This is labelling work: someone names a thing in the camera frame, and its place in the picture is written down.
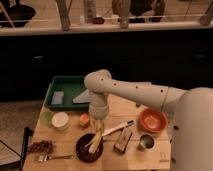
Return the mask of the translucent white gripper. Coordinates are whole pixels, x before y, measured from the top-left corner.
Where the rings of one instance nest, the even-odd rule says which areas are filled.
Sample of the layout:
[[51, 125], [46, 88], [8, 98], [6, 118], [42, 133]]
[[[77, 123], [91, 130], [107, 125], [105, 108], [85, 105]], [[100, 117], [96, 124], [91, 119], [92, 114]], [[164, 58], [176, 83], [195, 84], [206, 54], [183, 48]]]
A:
[[95, 132], [104, 130], [104, 119], [109, 113], [108, 96], [102, 93], [91, 93], [89, 114]]

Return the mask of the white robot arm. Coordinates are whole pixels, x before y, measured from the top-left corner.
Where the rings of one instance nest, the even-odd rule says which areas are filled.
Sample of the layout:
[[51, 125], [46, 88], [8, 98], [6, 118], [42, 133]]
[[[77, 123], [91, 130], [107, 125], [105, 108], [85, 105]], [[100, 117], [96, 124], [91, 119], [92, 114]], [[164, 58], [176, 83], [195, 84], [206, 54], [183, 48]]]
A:
[[190, 90], [126, 82], [112, 78], [106, 69], [86, 75], [89, 113], [103, 120], [113, 94], [173, 116], [170, 171], [213, 171], [213, 88]]

